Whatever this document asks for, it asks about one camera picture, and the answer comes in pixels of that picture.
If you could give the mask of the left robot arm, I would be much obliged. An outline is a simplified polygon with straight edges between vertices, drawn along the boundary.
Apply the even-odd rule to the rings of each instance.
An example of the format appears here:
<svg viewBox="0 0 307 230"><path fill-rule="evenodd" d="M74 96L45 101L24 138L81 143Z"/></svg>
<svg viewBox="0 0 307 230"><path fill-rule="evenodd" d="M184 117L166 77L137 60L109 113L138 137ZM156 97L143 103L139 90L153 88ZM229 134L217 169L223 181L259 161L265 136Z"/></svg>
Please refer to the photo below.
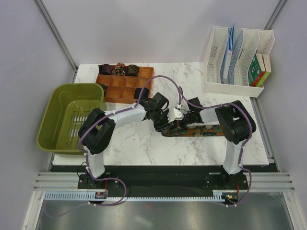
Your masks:
<svg viewBox="0 0 307 230"><path fill-rule="evenodd" d="M155 125L161 123L163 127L168 122L169 100L160 93L153 98L139 99L128 107L102 111L95 108L86 118L78 131L80 138L77 148L86 156L86 168L89 184L94 188L101 188L105 184L104 151L112 139L113 132L122 126L152 120Z"/></svg>

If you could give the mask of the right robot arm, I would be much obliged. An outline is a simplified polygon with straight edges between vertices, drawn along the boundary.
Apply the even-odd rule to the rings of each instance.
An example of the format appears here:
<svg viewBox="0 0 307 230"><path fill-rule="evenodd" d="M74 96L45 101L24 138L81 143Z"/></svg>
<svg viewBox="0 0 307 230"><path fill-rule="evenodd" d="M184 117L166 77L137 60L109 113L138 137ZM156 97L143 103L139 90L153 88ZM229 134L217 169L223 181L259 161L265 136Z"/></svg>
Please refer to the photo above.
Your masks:
<svg viewBox="0 0 307 230"><path fill-rule="evenodd" d="M227 140L226 156L223 162L225 173L220 176L224 188L232 188L237 183L235 174L243 170L241 160L244 146L256 131L256 124L241 101L233 101L221 106L204 108L197 97L187 101L189 110L179 127L187 129L193 123L218 122Z"/></svg>

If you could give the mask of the floral brown green tie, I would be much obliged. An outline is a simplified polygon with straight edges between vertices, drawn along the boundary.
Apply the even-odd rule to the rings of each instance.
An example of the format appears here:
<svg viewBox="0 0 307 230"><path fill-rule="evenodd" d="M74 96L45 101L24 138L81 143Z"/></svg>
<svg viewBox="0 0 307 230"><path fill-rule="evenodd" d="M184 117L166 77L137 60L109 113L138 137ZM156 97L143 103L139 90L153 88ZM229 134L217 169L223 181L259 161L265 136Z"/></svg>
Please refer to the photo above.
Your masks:
<svg viewBox="0 0 307 230"><path fill-rule="evenodd" d="M175 122L163 128L161 134L164 137L220 137L224 136L221 125L184 125Z"/></svg>

